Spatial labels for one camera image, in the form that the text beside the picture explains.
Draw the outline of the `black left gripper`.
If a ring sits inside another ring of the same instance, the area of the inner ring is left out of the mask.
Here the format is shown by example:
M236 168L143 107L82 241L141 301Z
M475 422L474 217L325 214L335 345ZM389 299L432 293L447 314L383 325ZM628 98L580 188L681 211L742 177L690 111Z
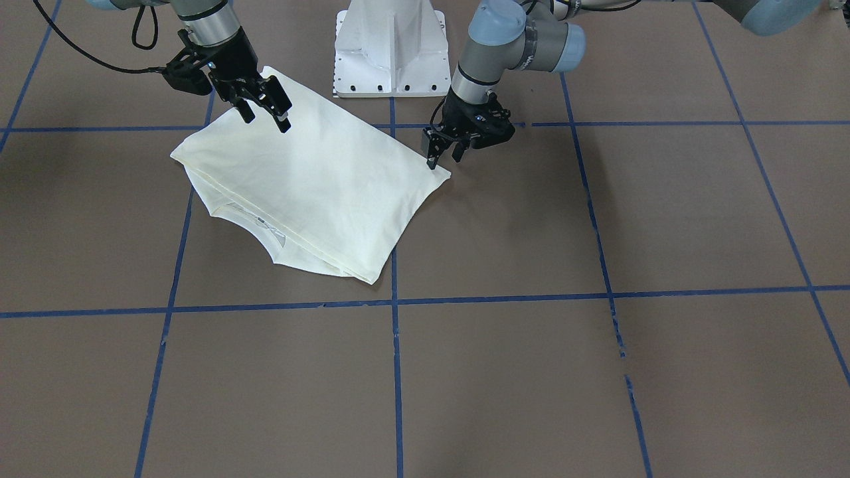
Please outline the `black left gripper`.
M435 170L441 155L453 144L452 159L461 163L470 148L483 149L512 139L515 127L510 117L511 112L500 104L495 92L485 94L485 103L473 104L450 88L442 106L442 121L422 130L428 168Z

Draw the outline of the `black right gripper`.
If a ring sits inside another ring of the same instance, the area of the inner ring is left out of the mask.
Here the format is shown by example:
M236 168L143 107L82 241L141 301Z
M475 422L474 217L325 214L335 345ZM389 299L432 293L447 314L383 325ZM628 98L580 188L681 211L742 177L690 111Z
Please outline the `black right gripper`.
M257 54L242 27L233 37L214 46L195 44L187 29L180 30L178 36L183 49L162 72L173 90L196 95L216 90L222 100L234 104L246 123L256 118L250 106L253 100L270 113L280 133L290 130L292 101L276 76L263 78L259 74Z

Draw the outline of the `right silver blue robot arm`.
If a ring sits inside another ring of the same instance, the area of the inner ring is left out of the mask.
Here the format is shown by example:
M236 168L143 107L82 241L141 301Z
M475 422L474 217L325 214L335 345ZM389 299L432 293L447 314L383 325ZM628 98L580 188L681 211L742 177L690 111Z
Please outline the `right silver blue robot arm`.
M236 107L246 122L256 117L252 105L271 115L280 132L291 127L291 100L280 81L264 78L258 58L230 1L168 1L183 24L183 49L166 66L147 68L163 76L173 90L195 95L215 91Z

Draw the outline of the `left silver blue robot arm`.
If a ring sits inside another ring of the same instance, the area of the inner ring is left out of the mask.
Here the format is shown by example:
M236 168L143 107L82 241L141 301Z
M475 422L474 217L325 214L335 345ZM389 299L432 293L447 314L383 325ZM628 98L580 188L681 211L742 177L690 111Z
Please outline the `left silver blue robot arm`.
M512 139L511 113L497 97L507 70L565 73L586 52L586 34L570 19L581 12L616 13L635 1L482 1L467 28L467 40L450 88L422 134L429 169L446 151L461 161L468 149Z

